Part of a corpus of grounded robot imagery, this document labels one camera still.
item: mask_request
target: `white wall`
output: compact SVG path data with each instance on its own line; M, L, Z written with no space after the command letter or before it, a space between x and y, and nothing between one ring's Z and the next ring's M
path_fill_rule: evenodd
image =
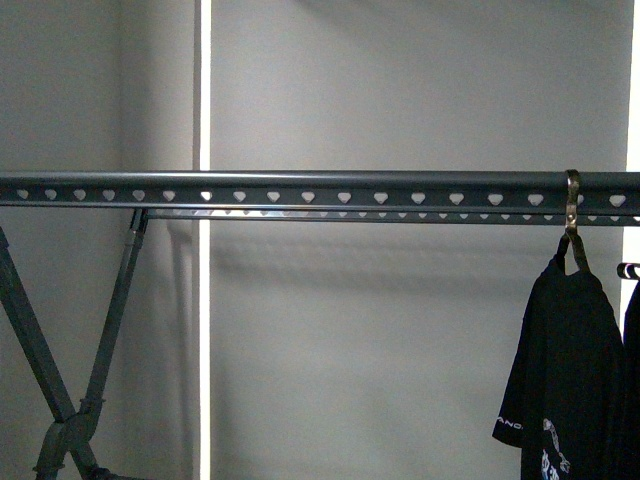
M117 2L0 0L0 170L117 170ZM2 209L0 225L74 404L84 396L125 228L107 211ZM116 358L91 442L118 470L124 452ZM33 478L53 422L0 309L0 478ZM70 457L58 478L80 478Z
M193 167L192 1L122 2L123 163ZM122 328L127 475L185 480L198 464L193 222L150 222Z
M218 0L212 168L624 170L631 2ZM217 479L514 478L559 227L213 226ZM617 305L621 231L585 229Z

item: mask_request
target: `slotted hanging rail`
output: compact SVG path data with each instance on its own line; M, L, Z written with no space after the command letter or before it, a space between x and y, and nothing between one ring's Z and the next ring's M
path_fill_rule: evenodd
M640 225L640 173L581 178L580 224ZM565 172L0 173L0 206L134 208L150 219L559 225L566 194Z

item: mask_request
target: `black shirt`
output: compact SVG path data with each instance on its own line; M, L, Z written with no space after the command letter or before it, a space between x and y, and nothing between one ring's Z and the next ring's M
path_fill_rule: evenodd
M625 414L620 479L640 477L640 282L631 296L624 321Z
M521 479L614 479L624 352L589 271L556 255L536 280L493 436L522 449Z

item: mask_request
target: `crossed metal leg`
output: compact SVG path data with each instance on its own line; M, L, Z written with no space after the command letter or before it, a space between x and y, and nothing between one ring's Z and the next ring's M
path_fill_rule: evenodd
M55 480L58 470L64 467L64 457L68 452L71 453L82 480L142 480L118 476L99 467L89 441L100 418L104 402L102 395L146 226L147 211L135 210L87 393L80 401L77 412L9 254L7 238L0 228L0 301L54 419L34 468L36 480Z

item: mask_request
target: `vertical light strip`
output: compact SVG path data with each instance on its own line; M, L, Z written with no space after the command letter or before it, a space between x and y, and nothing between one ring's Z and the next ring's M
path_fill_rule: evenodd
M635 2L631 44L631 89L629 92L629 133L627 172L640 172L640 2ZM626 227L622 239L622 261L640 262L640 228ZM620 294L620 331L624 333L624 313L635 282L622 281Z
M199 169L211 170L211 2L200 2ZM198 311L200 345L200 480L211 480L211 223L198 222Z

